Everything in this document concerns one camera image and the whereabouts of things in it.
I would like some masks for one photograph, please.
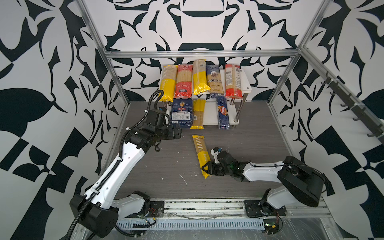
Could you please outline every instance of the pasta package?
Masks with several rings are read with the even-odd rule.
[[[205,100],[198,99],[193,101],[193,123],[191,129],[204,129],[203,116],[204,116]]]
[[[181,64],[177,68],[175,98],[192,97],[192,64]]]
[[[219,65],[207,65],[207,83],[211,98],[224,96]]]
[[[174,99],[170,118],[172,123],[180,124],[180,127],[190,127],[192,125],[192,100]]]
[[[198,95],[210,89],[207,85],[207,72],[205,59],[193,62],[193,94]]]
[[[173,101],[173,95],[175,94],[177,66],[164,66],[161,73],[160,90],[164,91],[163,97],[160,101]]]
[[[217,99],[217,121],[219,129],[229,129],[229,116],[226,98]]]
[[[203,136],[200,135],[192,135],[193,143],[195,144],[197,158],[199,159],[200,168],[204,166],[207,162],[211,161],[211,158],[209,157],[207,147],[205,146],[205,140]],[[201,173],[205,178],[209,176],[208,173],[201,170]]]
[[[240,67],[237,65],[225,65],[225,97],[243,99],[241,92]]]

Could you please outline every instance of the metal base plate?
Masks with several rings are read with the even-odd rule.
[[[244,206],[245,206],[245,213],[248,217],[254,218],[254,217],[265,217],[263,216],[263,213],[260,211],[259,207],[260,200],[245,200]],[[276,211],[273,211],[270,216],[276,216],[276,213],[279,213],[279,216],[285,216],[285,207],[282,207],[280,209],[277,209]]]

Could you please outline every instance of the hook rack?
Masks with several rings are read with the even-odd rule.
[[[361,121],[371,131],[370,134],[367,134],[368,137],[376,137],[384,144],[384,126],[382,121],[360,99],[340,80],[328,77],[322,84],[328,84],[333,90],[331,95],[338,95],[344,102],[341,106],[348,107],[357,116],[357,118],[353,118],[354,121]]]

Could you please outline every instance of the metal shelf leg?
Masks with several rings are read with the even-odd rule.
[[[244,93],[244,94],[243,94],[243,100],[241,100],[240,107],[239,107],[239,109],[237,110],[235,119],[233,120],[234,122],[239,122],[240,112],[241,112],[241,110],[243,109],[243,106],[244,106],[244,103],[245,103],[245,100],[247,99],[247,97],[248,97],[248,93]]]

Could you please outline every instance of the yellow pasta package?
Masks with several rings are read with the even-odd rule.
[[[177,66],[164,66],[161,73],[160,90],[164,91],[163,97],[160,101],[173,102],[173,95],[175,94]]]
[[[193,62],[193,94],[198,95],[211,88],[207,85],[207,71],[205,59],[199,59]]]
[[[191,129],[204,129],[203,116],[205,108],[205,99],[193,101],[193,123]]]
[[[209,157],[207,147],[205,146],[205,140],[203,136],[200,135],[192,135],[193,143],[195,144],[197,157],[199,159],[200,168],[207,164],[207,162],[211,161],[211,158]],[[205,178],[209,176],[208,173],[201,170],[201,173]]]

